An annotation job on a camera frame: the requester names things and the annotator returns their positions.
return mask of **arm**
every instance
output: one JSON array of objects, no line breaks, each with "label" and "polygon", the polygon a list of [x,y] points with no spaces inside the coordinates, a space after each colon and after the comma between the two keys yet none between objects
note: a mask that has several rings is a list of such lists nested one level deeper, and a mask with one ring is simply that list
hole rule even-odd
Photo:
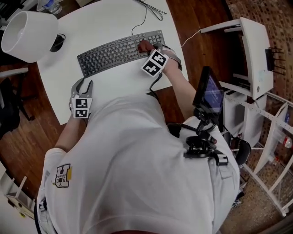
[{"label": "arm", "polygon": [[192,102],[194,100],[196,90],[184,78],[182,72],[178,69],[178,63],[170,58],[163,70],[163,73],[165,73],[173,86],[176,99],[184,119],[186,120],[193,116],[194,107],[192,106]]},{"label": "arm", "polygon": [[71,115],[68,123],[66,124],[63,132],[59,136],[59,139],[55,145],[55,148],[59,148],[68,152],[79,141],[79,130],[81,127],[82,119],[74,119]]}]

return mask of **white shirt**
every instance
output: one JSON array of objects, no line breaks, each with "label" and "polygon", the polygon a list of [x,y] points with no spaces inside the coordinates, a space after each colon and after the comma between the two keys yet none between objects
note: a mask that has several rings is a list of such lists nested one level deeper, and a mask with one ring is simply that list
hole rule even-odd
[{"label": "white shirt", "polygon": [[[195,117],[185,122],[198,123]],[[233,161],[218,128],[210,134]],[[212,233],[207,158],[183,157],[190,135],[196,133],[183,129],[180,139],[172,136],[160,105],[149,95],[111,101],[92,112],[72,150],[46,153],[38,200],[46,196],[58,234]],[[233,167],[239,177],[235,160]],[[236,196],[237,190],[231,192]]]}]

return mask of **desk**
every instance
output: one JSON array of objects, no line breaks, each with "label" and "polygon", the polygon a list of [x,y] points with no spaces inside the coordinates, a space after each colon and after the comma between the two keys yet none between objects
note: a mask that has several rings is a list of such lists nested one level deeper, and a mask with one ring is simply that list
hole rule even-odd
[{"label": "desk", "polygon": [[[188,79],[184,57],[177,31],[165,0],[147,0],[148,4],[167,13],[159,21],[148,11],[143,25],[136,27],[134,34],[162,30],[166,44],[175,50],[181,59],[183,75]],[[66,35],[62,48],[48,53],[38,61],[38,68],[51,106],[59,123],[70,117],[68,107],[71,87],[82,72],[76,56],[104,43],[130,36],[132,28],[143,22],[145,7],[133,0],[102,0],[82,7],[59,19],[59,33]],[[82,87],[93,80],[93,106],[120,96],[149,92],[153,78],[140,70],[146,59],[139,59],[120,65],[86,79]],[[171,86],[163,76],[153,87],[159,90]]]},{"label": "desk", "polygon": [[265,49],[270,47],[266,27],[255,21],[240,18],[201,29],[201,33],[225,29],[225,32],[242,31],[243,45],[246,55],[248,76],[233,74],[234,77],[248,80],[250,90],[220,82],[221,86],[251,96],[254,100],[273,88],[273,72],[267,70]]}]

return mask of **lamp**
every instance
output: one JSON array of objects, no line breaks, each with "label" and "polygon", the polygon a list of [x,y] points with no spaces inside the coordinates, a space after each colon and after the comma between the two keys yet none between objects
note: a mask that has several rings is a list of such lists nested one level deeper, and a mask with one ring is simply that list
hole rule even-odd
[{"label": "lamp", "polygon": [[58,34],[58,20],[54,15],[21,11],[6,27],[1,48],[4,53],[33,63],[49,51],[58,51],[65,39],[61,35]]}]

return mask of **black keyboard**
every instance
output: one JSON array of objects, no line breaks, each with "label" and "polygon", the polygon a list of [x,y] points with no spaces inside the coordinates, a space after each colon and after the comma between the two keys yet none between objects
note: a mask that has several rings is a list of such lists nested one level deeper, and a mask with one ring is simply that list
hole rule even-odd
[{"label": "black keyboard", "polygon": [[165,44],[162,30],[158,30],[125,37],[98,46],[77,56],[84,77],[148,57],[147,53],[139,53],[138,51],[138,44],[142,40],[149,41],[151,44]]}]

